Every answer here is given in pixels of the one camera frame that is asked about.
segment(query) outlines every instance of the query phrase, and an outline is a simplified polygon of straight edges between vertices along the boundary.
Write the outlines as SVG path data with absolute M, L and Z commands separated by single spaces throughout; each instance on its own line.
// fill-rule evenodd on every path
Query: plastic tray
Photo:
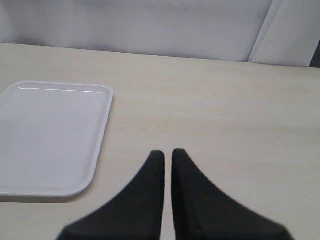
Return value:
M 93 180 L 113 90 L 19 82 L 0 96 L 0 196 L 70 197 Z

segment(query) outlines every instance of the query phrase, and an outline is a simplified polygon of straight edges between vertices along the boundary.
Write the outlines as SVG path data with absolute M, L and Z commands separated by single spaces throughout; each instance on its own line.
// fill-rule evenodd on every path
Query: tabletop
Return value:
M 0 94 L 26 80 L 115 95 L 91 186 L 66 202 L 0 199 L 1 240 L 55 239 L 121 191 L 151 150 L 165 153 L 161 239 L 174 239 L 175 148 L 296 240 L 320 239 L 320 69 L 0 43 Z

